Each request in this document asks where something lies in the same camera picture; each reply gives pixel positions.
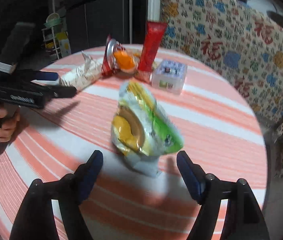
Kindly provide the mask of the beige snack wrapper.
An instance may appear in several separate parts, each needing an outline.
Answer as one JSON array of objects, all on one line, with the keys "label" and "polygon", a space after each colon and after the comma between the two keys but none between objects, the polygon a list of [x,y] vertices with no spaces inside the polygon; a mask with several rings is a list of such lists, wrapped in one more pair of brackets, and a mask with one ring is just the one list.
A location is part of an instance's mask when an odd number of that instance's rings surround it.
[{"label": "beige snack wrapper", "polygon": [[78,92],[95,83],[102,77],[102,64],[94,60],[90,55],[81,52],[84,64],[63,74],[59,78],[59,85],[64,87],[75,87]]}]

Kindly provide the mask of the crushed red soda can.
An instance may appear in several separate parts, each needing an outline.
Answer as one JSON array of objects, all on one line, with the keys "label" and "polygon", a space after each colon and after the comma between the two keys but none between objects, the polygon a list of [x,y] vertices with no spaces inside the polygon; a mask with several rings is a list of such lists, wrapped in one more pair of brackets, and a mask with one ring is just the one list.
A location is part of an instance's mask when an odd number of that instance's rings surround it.
[{"label": "crushed red soda can", "polygon": [[114,53],[122,50],[124,50],[122,44],[112,38],[111,35],[108,35],[106,39],[105,54],[101,68],[103,77],[111,76],[120,71],[120,68],[116,63]]}]

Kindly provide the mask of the orange snack bag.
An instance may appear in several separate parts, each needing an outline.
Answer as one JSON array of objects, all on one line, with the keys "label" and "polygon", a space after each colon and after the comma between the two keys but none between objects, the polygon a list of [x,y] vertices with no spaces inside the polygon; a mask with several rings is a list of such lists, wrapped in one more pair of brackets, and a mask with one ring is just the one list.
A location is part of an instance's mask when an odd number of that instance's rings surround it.
[{"label": "orange snack bag", "polygon": [[113,53],[116,65],[128,74],[134,74],[140,61],[140,52],[135,50],[118,50]]}]

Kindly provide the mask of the yellow green snack bag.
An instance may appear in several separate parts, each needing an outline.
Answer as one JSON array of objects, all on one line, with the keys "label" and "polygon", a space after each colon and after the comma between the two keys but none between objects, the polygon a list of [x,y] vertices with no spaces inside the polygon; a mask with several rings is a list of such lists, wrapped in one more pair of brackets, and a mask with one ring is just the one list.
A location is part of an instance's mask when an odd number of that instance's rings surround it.
[{"label": "yellow green snack bag", "polygon": [[125,163],[148,177],[160,174],[160,156],[176,153],[184,146],[181,133],[163,107],[144,85],[135,81],[120,87],[111,140]]}]

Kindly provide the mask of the clear plastic box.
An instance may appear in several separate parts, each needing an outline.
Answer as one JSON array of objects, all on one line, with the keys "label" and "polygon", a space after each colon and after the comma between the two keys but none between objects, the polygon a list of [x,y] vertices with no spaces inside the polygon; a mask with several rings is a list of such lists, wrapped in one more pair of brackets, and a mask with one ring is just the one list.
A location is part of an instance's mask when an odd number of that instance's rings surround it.
[{"label": "clear plastic box", "polygon": [[183,90],[188,66],[181,62],[163,60],[152,72],[151,85],[169,93],[180,94]]}]

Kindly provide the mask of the red snack stick wrapper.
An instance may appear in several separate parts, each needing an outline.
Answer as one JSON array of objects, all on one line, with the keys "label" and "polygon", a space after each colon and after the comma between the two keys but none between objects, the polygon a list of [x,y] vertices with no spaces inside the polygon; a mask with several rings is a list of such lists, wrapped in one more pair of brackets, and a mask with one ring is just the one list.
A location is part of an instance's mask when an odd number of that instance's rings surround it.
[{"label": "red snack stick wrapper", "polygon": [[150,82],[151,74],[153,72],[152,64],[157,55],[166,28],[166,23],[148,21],[146,24],[146,37],[136,74],[136,78],[143,82]]}]

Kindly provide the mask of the yellow white box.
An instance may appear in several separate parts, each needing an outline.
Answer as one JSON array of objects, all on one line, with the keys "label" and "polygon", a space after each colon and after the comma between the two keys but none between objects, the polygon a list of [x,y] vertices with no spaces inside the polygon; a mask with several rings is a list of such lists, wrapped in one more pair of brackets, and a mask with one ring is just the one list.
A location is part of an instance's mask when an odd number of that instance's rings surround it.
[{"label": "yellow white box", "polygon": [[71,55],[71,53],[72,53],[71,52],[71,46],[70,46],[69,39],[68,39],[66,32],[57,33],[56,38],[59,42],[61,56],[67,57],[67,56]]}]

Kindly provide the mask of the dark grey refrigerator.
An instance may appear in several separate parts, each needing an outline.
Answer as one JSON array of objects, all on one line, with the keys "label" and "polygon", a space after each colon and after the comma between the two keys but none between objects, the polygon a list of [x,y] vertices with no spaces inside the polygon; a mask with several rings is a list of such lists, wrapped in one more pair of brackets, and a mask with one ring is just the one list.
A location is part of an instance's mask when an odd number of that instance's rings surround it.
[{"label": "dark grey refrigerator", "polygon": [[65,0],[66,24],[72,53],[104,46],[111,35],[130,41],[130,0]]}]

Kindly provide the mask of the pink striped tablecloth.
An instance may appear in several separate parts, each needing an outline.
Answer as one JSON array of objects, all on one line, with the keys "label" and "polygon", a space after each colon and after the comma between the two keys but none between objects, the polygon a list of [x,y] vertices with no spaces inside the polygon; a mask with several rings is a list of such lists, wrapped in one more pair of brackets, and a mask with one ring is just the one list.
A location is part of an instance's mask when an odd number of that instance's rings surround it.
[{"label": "pink striped tablecloth", "polygon": [[267,157],[248,103],[204,63],[160,49],[186,64],[180,94],[125,74],[98,79],[43,110],[21,109],[21,131],[0,154],[0,236],[8,239],[31,182],[61,179],[94,150],[104,165],[80,211],[97,239],[186,239],[199,207],[176,165],[179,150],[221,180],[248,181],[265,202]]}]

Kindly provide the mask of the patterned floral fabric cover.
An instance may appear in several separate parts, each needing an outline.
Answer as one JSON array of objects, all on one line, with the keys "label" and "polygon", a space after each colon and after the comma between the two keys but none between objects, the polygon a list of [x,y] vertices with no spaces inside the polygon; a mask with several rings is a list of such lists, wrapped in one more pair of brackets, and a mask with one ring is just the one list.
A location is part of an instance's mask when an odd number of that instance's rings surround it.
[{"label": "patterned floral fabric cover", "polygon": [[248,102],[279,144],[283,177],[283,29],[238,0],[160,0],[161,45],[203,62]]}]

